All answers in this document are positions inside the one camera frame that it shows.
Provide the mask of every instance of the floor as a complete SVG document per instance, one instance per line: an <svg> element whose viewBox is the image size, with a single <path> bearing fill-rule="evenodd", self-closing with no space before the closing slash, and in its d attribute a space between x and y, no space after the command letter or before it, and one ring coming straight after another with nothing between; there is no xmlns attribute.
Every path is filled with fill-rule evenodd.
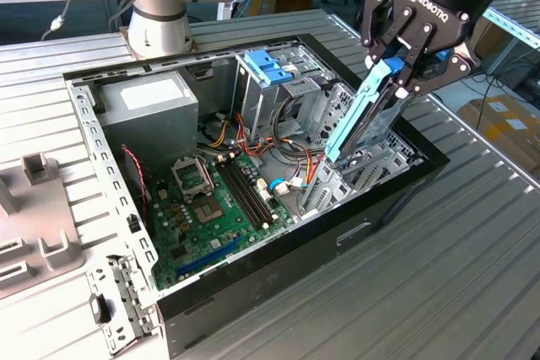
<svg viewBox="0 0 540 360"><path fill-rule="evenodd" d="M314 0L313 8L322 8L328 13L336 13L348 24L352 24L358 4L361 0ZM38 41L50 22L62 11L63 2L21 3L0 5L0 45ZM82 35L96 35L109 32L108 19L116 10L116 0L79 0L72 2L68 17L61 30L48 38L68 38ZM216 3L192 3L187 14L190 21L214 20L217 13ZM482 98L487 83L475 83L471 79L457 82L437 92L443 102L453 111L458 111L472 99ZM491 88L489 96L511 93L520 96L511 89ZM535 115L540 110L528 104L524 105Z"/></svg>

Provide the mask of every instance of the ram slot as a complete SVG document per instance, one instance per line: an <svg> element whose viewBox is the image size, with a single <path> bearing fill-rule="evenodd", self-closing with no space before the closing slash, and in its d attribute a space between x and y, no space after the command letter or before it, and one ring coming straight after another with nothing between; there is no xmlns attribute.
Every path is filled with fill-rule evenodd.
<svg viewBox="0 0 540 360"><path fill-rule="evenodd" d="M220 164L218 165L218 172L223 177L225 184L229 187L242 211L257 230L261 229L264 223L272 223L272 214L251 188L236 163Z"/></svg>

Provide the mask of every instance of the metal table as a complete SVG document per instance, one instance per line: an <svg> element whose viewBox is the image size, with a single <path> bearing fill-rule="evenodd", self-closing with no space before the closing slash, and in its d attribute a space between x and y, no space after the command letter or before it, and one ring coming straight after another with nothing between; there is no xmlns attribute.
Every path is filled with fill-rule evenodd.
<svg viewBox="0 0 540 360"><path fill-rule="evenodd" d="M203 49L311 33L365 73L358 36L322 11L195 24ZM0 48L0 168L45 151L83 241L79 270L0 301L6 358L108 358L84 270L122 253L60 73L129 61L120 35ZM540 186L434 99L406 117L451 163L389 227L209 337L185 359L527 358L540 344ZM167 358L159 336L123 355Z"/></svg>

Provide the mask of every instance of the cardboard box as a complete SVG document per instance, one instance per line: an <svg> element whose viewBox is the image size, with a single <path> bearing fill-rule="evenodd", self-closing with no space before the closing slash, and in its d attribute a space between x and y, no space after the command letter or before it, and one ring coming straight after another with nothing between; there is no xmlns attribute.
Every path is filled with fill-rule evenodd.
<svg viewBox="0 0 540 360"><path fill-rule="evenodd" d="M474 26L469 45L478 56L485 58L497 48L507 44L511 39L512 36L497 24L490 22L485 17L481 17Z"/></svg>
<svg viewBox="0 0 540 360"><path fill-rule="evenodd" d="M482 100L464 105L457 114L475 127ZM511 96L486 99L479 131L502 153L540 179L540 119Z"/></svg>

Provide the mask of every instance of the robotiq logo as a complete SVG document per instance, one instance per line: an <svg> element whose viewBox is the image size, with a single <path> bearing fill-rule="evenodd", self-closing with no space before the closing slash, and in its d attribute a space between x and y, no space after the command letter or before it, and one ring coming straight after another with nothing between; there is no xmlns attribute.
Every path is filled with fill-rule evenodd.
<svg viewBox="0 0 540 360"><path fill-rule="evenodd" d="M433 4L430 0L411 0L413 3L420 3L427 8L431 13L441 19L444 23L448 21L448 14L441 10L436 4Z"/></svg>

